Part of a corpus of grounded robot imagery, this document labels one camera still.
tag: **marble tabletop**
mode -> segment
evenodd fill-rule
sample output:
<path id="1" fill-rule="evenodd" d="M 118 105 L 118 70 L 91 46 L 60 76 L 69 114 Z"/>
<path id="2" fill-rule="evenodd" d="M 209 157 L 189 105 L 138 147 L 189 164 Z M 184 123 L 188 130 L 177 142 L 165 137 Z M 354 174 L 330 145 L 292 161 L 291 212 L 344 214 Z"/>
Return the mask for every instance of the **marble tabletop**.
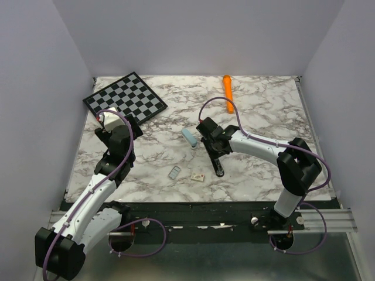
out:
<path id="1" fill-rule="evenodd" d="M 199 141 L 192 150 L 181 134 L 182 128 L 200 139 L 195 127 L 198 112 L 209 98 L 223 96 L 218 76 L 141 76 L 168 104 L 168 108 L 141 125 L 144 135 L 134 143 L 136 161 L 127 178 L 107 201 L 194 202 L 272 201 L 283 189 L 278 168 L 256 157 L 231 153 L 220 158 L 224 177 L 217 177 Z M 120 79 L 99 77 L 95 91 Z M 232 77 L 233 100 L 243 127 L 257 135 L 291 141 L 298 136 L 315 151 L 315 144 L 292 77 Z M 237 125 L 228 114 L 225 101 L 216 100 L 203 111 L 222 127 Z M 99 125 L 88 113 L 79 152 L 73 167 L 66 200 L 74 202 L 88 185 L 105 146 L 94 134 Z M 181 172 L 175 180 L 167 177 L 174 166 Z M 204 182 L 190 179 L 203 173 Z M 316 184 L 324 181 L 319 175 Z M 327 189 L 309 194 L 307 200 L 330 200 Z"/>

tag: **orange cylinder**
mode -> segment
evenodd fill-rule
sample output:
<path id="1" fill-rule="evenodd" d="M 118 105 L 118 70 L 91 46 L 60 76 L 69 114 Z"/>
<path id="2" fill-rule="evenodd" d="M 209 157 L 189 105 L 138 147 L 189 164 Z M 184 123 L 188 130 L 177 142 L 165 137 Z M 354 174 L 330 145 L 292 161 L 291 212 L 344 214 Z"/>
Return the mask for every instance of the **orange cylinder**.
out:
<path id="1" fill-rule="evenodd" d="M 232 87 L 231 87 L 231 82 L 232 79 L 230 78 L 229 75 L 224 75 L 223 76 L 223 85 L 224 85 L 224 90 L 225 90 L 225 96 L 233 101 L 233 96 L 232 96 Z M 228 113 L 232 114 L 234 112 L 234 108 L 230 102 L 227 101 L 227 108 L 228 108 Z"/>

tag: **white wall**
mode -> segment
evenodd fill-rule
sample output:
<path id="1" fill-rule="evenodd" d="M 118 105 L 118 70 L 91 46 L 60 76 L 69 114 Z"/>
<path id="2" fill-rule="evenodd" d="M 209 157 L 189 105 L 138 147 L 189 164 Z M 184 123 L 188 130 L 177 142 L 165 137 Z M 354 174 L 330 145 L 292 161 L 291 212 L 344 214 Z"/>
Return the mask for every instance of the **white wall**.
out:
<path id="1" fill-rule="evenodd" d="M 332 167 L 353 210 L 375 277 L 375 1 L 346 0 L 302 78 L 302 90 Z"/>
<path id="2" fill-rule="evenodd" d="M 1 1 L 0 38 L 0 279 L 32 280 L 93 81 L 51 0 Z"/>
<path id="3" fill-rule="evenodd" d="M 54 0 L 91 73 L 301 75 L 343 0 Z"/>

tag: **chessboard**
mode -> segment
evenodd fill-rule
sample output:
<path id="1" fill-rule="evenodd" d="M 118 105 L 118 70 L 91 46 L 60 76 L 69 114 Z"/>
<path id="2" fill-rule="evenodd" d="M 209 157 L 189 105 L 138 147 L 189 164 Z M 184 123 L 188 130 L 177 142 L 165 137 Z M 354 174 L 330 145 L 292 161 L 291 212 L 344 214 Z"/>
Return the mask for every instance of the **chessboard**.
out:
<path id="1" fill-rule="evenodd" d="M 138 125 L 168 107 L 135 72 L 85 98 L 83 102 L 95 116 L 102 109 L 116 107 L 123 116 L 132 114 Z"/>

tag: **purple cable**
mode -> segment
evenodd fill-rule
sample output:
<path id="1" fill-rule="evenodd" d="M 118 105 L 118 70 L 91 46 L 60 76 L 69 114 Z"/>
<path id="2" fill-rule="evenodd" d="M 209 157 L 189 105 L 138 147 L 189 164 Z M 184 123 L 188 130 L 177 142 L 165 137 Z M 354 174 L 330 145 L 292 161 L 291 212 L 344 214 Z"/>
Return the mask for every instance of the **purple cable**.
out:
<path id="1" fill-rule="evenodd" d="M 108 109 L 102 109 L 101 111 L 98 111 L 97 112 L 97 116 L 99 116 L 101 113 L 103 112 L 109 112 L 109 113 L 112 113 L 112 114 L 115 114 L 117 115 L 118 117 L 121 118 L 121 120 L 124 121 L 124 123 L 126 124 L 126 126 L 128 127 L 129 129 L 129 134 L 130 134 L 130 145 L 129 145 L 129 149 L 128 149 L 128 152 L 127 154 L 125 155 L 124 157 L 124 160 L 116 167 L 116 169 L 114 169 L 108 176 L 106 176 L 105 178 L 103 178 L 101 181 L 99 181 L 94 187 L 93 187 L 93 191 L 97 190 L 106 180 L 108 180 L 114 173 L 116 173 L 124 164 L 125 162 L 128 160 L 129 158 L 129 155 L 130 153 L 132 152 L 132 149 L 133 149 L 133 140 L 134 140 L 134 135 L 133 135 L 133 131 L 131 129 L 131 125 L 130 123 L 125 119 L 125 117 L 123 117 L 121 114 L 119 114 L 118 112 L 115 112 L 115 111 L 112 111 L 112 110 L 108 110 Z M 92 193 L 88 192 L 83 198 L 82 200 L 77 204 L 77 206 L 74 208 L 74 210 L 71 212 L 70 216 L 66 219 L 66 222 L 70 222 L 72 220 L 72 218 L 74 217 L 74 215 L 76 214 L 76 212 L 79 210 L 79 208 L 82 206 L 82 204 L 92 195 Z M 59 277 L 56 276 L 55 279 L 53 280 L 49 280 L 48 277 L 47 277 L 47 264 L 48 264 L 48 260 L 50 258 L 50 255 L 52 253 L 52 250 L 53 250 L 53 247 L 55 246 L 57 240 L 60 238 L 61 234 L 64 232 L 64 230 L 66 229 L 66 226 L 63 225 L 60 229 L 60 231 L 56 234 L 54 240 L 52 241 L 51 245 L 49 246 L 48 248 L 48 251 L 47 251 L 47 254 L 46 254 L 46 257 L 45 257 L 45 260 L 43 262 L 43 280 L 44 281 L 56 281 Z"/>
<path id="2" fill-rule="evenodd" d="M 306 205 L 306 206 L 308 206 L 310 208 L 313 208 L 315 211 L 318 212 L 318 214 L 322 218 L 322 221 L 323 221 L 323 224 L 324 224 L 324 236 L 323 236 L 323 239 L 320 241 L 320 243 L 316 247 L 314 247 L 314 248 L 312 248 L 312 249 L 310 249 L 308 251 L 304 251 L 304 252 L 290 252 L 290 251 L 285 251 L 285 250 L 281 250 L 281 249 L 277 248 L 276 245 L 272 241 L 273 236 L 270 235 L 270 245 L 272 246 L 272 248 L 274 248 L 275 251 L 278 251 L 280 253 L 286 253 L 288 255 L 306 255 L 307 253 L 312 253 L 313 251 L 316 251 L 317 249 L 319 249 L 324 244 L 324 242 L 326 241 L 326 239 L 327 239 L 327 223 L 326 223 L 326 220 L 323 217 L 323 214 L 316 207 L 314 207 L 313 205 L 311 205 L 309 203 L 303 202 L 303 203 L 301 203 L 301 205 Z"/>
<path id="3" fill-rule="evenodd" d="M 122 255 L 122 256 L 130 256 L 130 257 L 132 257 L 132 258 L 145 258 L 145 257 L 147 257 L 147 256 L 152 256 L 152 255 L 158 253 L 158 252 L 159 252 L 159 251 L 165 246 L 165 241 L 166 241 L 166 230 L 165 230 L 165 227 L 164 227 L 164 225 L 163 225 L 160 221 L 158 221 L 158 220 L 156 220 L 156 219 L 154 219 L 154 218 L 141 218 L 141 219 L 139 219 L 139 220 L 129 222 L 128 224 L 124 224 L 124 225 L 122 225 L 122 226 L 120 226 L 120 227 L 114 229 L 113 231 L 121 230 L 121 229 L 123 229 L 123 228 L 125 228 L 125 227 L 129 227 L 130 225 L 132 225 L 132 224 L 136 224 L 136 223 L 141 222 L 141 221 L 153 221 L 153 222 L 158 223 L 158 224 L 162 227 L 162 229 L 163 229 L 163 234 L 164 234 L 164 238 L 163 238 L 163 242 L 162 242 L 162 244 L 160 245 L 160 247 L 159 247 L 158 249 L 154 250 L 154 251 L 151 252 L 151 253 L 144 253 L 144 254 L 142 254 L 142 255 L 135 255 L 135 254 L 132 254 L 132 253 L 116 252 L 116 251 L 113 250 L 113 248 L 112 248 L 112 243 L 111 243 L 111 241 L 108 240 L 108 244 L 109 244 L 109 246 L 111 247 L 111 252 L 113 252 L 113 253 L 117 253 L 118 255 Z"/>
<path id="4" fill-rule="evenodd" d="M 309 189 L 309 190 L 307 191 L 307 193 L 312 192 L 312 191 L 314 191 L 314 190 L 321 189 L 322 187 L 325 187 L 325 186 L 329 183 L 329 181 L 330 181 L 330 179 L 331 179 L 331 171 L 330 171 L 330 167 L 328 166 L 328 163 L 327 163 L 322 157 L 320 157 L 319 155 L 317 155 L 317 154 L 311 152 L 310 150 L 306 150 L 306 149 L 304 149 L 304 148 L 299 148 L 299 147 L 294 146 L 294 145 L 285 145 L 285 144 L 283 144 L 283 143 L 279 143 L 279 144 L 277 144 L 277 143 L 275 143 L 275 142 L 270 142 L 270 141 L 268 141 L 268 140 L 264 140 L 264 139 L 257 138 L 256 136 L 252 136 L 250 133 L 247 133 L 247 132 L 242 128 L 241 121 L 240 121 L 240 116 L 239 116 L 239 114 L 238 114 L 238 109 L 237 109 L 236 105 L 234 104 L 233 101 L 231 101 L 231 100 L 228 99 L 228 98 L 224 98 L 224 97 L 214 97 L 214 98 L 211 98 L 211 99 L 209 99 L 208 101 L 206 101 L 206 102 L 203 104 L 203 106 L 202 106 L 202 108 L 200 109 L 200 111 L 199 111 L 199 115 L 198 115 L 198 120 L 199 120 L 199 121 L 201 121 L 200 116 L 201 116 L 201 114 L 202 114 L 202 111 L 203 111 L 204 107 L 205 107 L 209 102 L 211 102 L 211 101 L 213 101 L 213 100 L 226 100 L 226 101 L 228 101 L 228 102 L 230 102 L 230 103 L 232 104 L 232 106 L 233 106 L 233 108 L 234 108 L 234 111 L 236 112 L 236 117 L 237 117 L 238 127 L 240 128 L 240 131 L 241 131 L 245 136 L 247 136 L 248 138 L 253 139 L 253 140 L 255 140 L 255 141 L 258 141 L 258 142 L 262 142 L 262 143 L 268 144 L 268 145 L 274 145 L 274 146 L 279 146 L 279 147 L 281 147 L 281 148 L 291 148 L 291 149 L 299 150 L 299 151 L 302 151 L 302 152 L 304 152 L 304 153 L 307 153 L 307 154 L 309 154 L 309 155 L 311 155 L 311 156 L 313 156 L 313 157 L 319 159 L 319 160 L 324 164 L 324 166 L 325 166 L 326 169 L 327 169 L 327 179 L 326 179 L 326 181 L 325 181 L 324 183 L 322 183 L 320 186 L 317 186 L 317 187 L 314 187 L 314 188 L 312 188 L 312 189 Z"/>

